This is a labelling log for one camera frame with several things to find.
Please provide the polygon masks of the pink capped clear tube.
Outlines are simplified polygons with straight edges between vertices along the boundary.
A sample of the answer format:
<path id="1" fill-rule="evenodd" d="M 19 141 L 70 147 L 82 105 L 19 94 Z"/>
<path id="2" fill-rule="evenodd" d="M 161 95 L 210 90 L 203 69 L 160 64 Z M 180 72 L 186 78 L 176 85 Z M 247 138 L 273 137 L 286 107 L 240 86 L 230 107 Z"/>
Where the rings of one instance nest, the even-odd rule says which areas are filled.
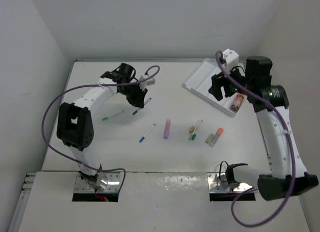
<path id="1" fill-rule="evenodd" d="M 230 106 L 230 110 L 234 113 L 237 113 L 242 106 L 242 103 L 245 101 L 246 96 L 238 93 L 235 100 Z"/>

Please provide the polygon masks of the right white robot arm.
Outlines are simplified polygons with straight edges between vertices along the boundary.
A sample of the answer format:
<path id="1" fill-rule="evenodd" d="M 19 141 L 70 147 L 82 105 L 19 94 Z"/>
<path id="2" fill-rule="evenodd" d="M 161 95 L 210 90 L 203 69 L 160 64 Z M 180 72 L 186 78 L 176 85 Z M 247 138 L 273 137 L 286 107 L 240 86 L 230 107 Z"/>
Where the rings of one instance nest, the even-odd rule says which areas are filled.
<path id="1" fill-rule="evenodd" d="M 270 168 L 265 174 L 246 163 L 231 164 L 225 171 L 225 182 L 247 183 L 266 201 L 298 196 L 317 187 L 317 176 L 308 173 L 295 145 L 287 93 L 282 86 L 272 85 L 272 61 L 264 56 L 248 57 L 244 75 L 237 68 L 238 56 L 218 51 L 216 61 L 221 72 L 211 77 L 209 94 L 218 101 L 235 93 L 247 96 L 258 119 Z"/>

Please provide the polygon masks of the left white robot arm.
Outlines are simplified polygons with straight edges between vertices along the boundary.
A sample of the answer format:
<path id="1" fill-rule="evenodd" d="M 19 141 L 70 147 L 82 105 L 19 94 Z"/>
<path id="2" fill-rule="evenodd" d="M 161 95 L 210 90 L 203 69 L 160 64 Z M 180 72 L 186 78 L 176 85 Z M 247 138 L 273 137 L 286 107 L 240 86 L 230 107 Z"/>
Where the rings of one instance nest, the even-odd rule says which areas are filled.
<path id="1" fill-rule="evenodd" d="M 59 107 L 57 137 L 72 151 L 79 172 L 91 187 L 99 184 L 102 166 L 88 150 L 94 140 L 94 113 L 112 96 L 122 94 L 128 103 L 137 108 L 144 107 L 147 86 L 155 83 L 147 73 L 136 79 L 136 70 L 122 63 L 113 71 L 99 77 L 96 87 L 72 103 L 62 103 Z"/>

